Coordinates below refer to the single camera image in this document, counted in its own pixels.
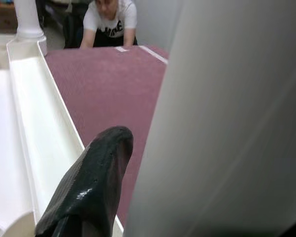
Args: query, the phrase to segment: man's hand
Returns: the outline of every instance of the man's hand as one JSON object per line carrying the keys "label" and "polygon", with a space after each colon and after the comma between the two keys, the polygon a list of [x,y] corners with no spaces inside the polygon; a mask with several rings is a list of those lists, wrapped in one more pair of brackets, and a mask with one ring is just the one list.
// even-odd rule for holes
{"label": "man's hand", "polygon": [[134,44],[136,29],[125,29],[124,46],[130,47]]}
{"label": "man's hand", "polygon": [[92,30],[83,30],[83,38],[80,48],[92,48],[95,39],[95,32]]}

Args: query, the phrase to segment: maroon carpet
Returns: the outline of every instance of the maroon carpet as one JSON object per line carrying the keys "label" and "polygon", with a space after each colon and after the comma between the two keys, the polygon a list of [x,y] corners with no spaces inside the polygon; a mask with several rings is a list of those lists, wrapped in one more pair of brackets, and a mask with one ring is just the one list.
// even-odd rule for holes
{"label": "maroon carpet", "polygon": [[85,146],[110,126],[134,134],[117,212],[124,225],[166,65],[139,47],[52,51],[46,61]]}

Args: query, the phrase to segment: white t-shirt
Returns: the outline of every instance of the white t-shirt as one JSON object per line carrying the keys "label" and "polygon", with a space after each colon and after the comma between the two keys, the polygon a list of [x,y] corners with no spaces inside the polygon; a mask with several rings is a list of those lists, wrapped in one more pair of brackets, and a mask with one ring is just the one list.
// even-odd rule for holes
{"label": "white t-shirt", "polygon": [[98,13],[95,1],[92,1],[83,19],[84,29],[95,32],[99,29],[111,38],[123,36],[124,29],[134,29],[136,25],[137,10],[131,0],[118,0],[117,12],[112,21],[102,18]]}

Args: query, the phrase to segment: person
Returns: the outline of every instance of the person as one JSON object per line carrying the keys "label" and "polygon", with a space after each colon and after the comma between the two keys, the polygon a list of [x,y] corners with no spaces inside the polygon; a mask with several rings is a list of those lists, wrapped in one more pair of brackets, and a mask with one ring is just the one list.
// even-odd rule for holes
{"label": "person", "polygon": [[137,10],[131,0],[94,0],[83,19],[80,48],[137,45]]}

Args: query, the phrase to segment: black pants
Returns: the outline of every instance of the black pants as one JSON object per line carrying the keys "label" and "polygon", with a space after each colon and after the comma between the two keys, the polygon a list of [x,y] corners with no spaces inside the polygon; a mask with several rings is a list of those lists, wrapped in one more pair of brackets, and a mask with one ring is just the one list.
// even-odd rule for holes
{"label": "black pants", "polygon": [[[81,45],[82,38],[83,38],[83,28],[79,28],[77,31],[76,41]],[[97,30],[95,35],[95,41],[93,44],[93,47],[117,47],[117,46],[123,46],[124,45],[124,37],[117,37],[117,38],[111,38],[106,36],[102,31]]]}

